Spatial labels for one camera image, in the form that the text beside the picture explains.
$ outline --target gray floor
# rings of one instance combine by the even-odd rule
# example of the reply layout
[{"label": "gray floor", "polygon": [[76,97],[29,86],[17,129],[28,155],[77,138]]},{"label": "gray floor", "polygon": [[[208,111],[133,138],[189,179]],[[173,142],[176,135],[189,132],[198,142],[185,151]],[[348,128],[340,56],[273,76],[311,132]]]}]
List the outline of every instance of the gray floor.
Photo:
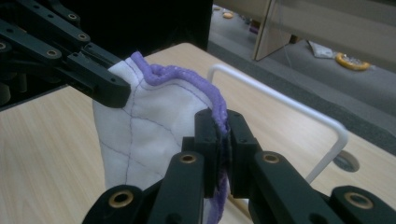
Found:
[{"label": "gray floor", "polygon": [[256,35],[240,15],[227,20],[222,10],[213,12],[209,41],[396,136],[396,74],[376,66],[345,69],[333,59],[314,57],[305,40],[253,61]]}]

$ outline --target gray carpet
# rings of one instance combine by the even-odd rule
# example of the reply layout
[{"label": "gray carpet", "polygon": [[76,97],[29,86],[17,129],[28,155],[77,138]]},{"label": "gray carpet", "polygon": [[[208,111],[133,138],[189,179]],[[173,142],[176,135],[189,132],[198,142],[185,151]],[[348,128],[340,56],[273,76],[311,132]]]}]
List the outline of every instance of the gray carpet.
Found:
[{"label": "gray carpet", "polygon": [[[393,154],[396,156],[396,137],[394,134],[392,134],[388,127],[381,127],[381,125],[375,124],[371,122],[368,119],[363,118],[364,116],[358,116],[356,113],[353,113],[350,108],[346,108],[345,106],[342,106],[341,104],[336,104],[332,102],[331,100],[325,99],[325,97],[318,96],[315,94],[315,88],[321,88],[326,86],[326,88],[344,88],[345,86],[350,84],[347,84],[342,87],[341,85],[335,84],[333,87],[328,87],[327,85],[318,85],[318,87],[311,86],[309,90],[306,88],[301,87],[301,85],[298,85],[298,83],[293,83],[293,81],[288,80],[286,77],[282,77],[280,73],[282,73],[282,70],[285,71],[285,73],[289,73],[290,71],[286,71],[290,69],[288,66],[289,64],[283,64],[283,66],[278,66],[277,69],[274,67],[276,66],[271,66],[270,68],[263,68],[260,64],[257,62],[254,62],[250,59],[247,59],[246,57],[242,57],[238,54],[235,54],[234,52],[231,52],[227,50],[226,48],[220,46],[217,43],[214,43],[212,41],[209,42],[208,45],[208,53],[222,59],[224,62],[234,66],[235,68],[243,71],[244,73],[256,78],[257,80],[261,81],[265,85],[282,92],[283,94],[289,96],[292,99],[295,99],[305,105],[308,105],[317,111],[328,115],[329,117],[333,119],[339,120],[341,123],[345,125],[345,127],[355,133],[356,135],[366,139],[367,141],[377,145],[378,147],[383,148],[387,152]],[[288,50],[289,55],[292,54],[292,49]],[[276,52],[269,57],[267,60],[269,63],[272,62],[282,62],[281,59],[277,58],[280,57],[280,54],[282,54],[281,51]],[[326,72],[323,72],[323,70],[316,71],[316,73],[321,73],[321,74],[329,74]],[[355,97],[359,97],[359,95],[347,95],[343,92],[344,98],[351,98],[352,101],[356,101],[354,99]],[[330,98],[334,97],[337,99],[340,99],[339,95],[336,93],[334,96],[329,96]],[[392,100],[394,97],[392,92],[383,92],[381,95],[375,94],[372,97],[379,97],[380,99],[384,99],[384,97],[387,99],[384,102],[380,103],[379,101],[377,102],[376,99],[373,99],[373,103],[379,105],[373,105],[373,109],[375,110],[376,106],[383,106],[384,108],[381,108],[381,110],[376,111],[379,114],[382,114],[384,116],[389,116],[389,113],[394,112],[394,104],[389,103],[389,98]]]}]

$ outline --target yellow ring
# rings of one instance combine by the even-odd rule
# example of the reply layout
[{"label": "yellow ring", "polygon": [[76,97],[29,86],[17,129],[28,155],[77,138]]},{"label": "yellow ring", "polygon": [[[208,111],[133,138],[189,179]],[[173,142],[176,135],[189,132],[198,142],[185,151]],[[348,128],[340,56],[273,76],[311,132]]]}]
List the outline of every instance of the yellow ring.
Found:
[{"label": "yellow ring", "polygon": [[355,71],[364,71],[368,67],[370,67],[369,63],[366,62],[361,62],[361,64],[357,63],[351,63],[347,60],[344,59],[345,54],[344,53],[337,53],[335,56],[335,61],[344,66],[345,68],[355,70]]}]

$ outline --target oven mitt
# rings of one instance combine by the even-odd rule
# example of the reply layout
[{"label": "oven mitt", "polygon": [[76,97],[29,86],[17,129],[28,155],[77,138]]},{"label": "oven mitt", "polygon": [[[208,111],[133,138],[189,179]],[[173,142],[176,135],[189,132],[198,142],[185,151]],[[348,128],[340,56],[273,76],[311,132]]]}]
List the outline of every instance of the oven mitt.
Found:
[{"label": "oven mitt", "polygon": [[[225,101],[215,86],[195,72],[149,65],[140,52],[109,71],[128,82],[132,91],[124,108],[93,102],[107,189],[133,185],[144,190],[161,180],[172,156],[181,151],[183,137],[194,136],[194,115],[200,110],[212,110],[226,138]],[[203,223],[218,223],[221,218],[227,196],[225,173],[222,169],[215,197],[204,200]]]}]

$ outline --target light wood tabletop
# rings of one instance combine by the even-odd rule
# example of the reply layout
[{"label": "light wood tabletop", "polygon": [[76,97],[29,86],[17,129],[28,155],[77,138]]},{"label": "light wood tabletop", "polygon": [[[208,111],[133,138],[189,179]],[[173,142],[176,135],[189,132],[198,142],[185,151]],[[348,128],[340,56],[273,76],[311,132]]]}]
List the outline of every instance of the light wood tabletop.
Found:
[{"label": "light wood tabletop", "polygon": [[[146,59],[204,77],[210,66],[223,63],[190,44]],[[335,141],[329,128],[230,77],[216,75],[214,84],[228,108],[244,115],[262,148],[284,155],[302,176]],[[353,185],[396,208],[395,157],[353,133],[345,151],[359,161],[359,171],[331,163],[314,189],[329,195],[336,186]],[[67,87],[0,112],[0,223],[81,223],[104,191],[92,99]],[[251,223],[242,214],[227,202],[220,223]]]}]

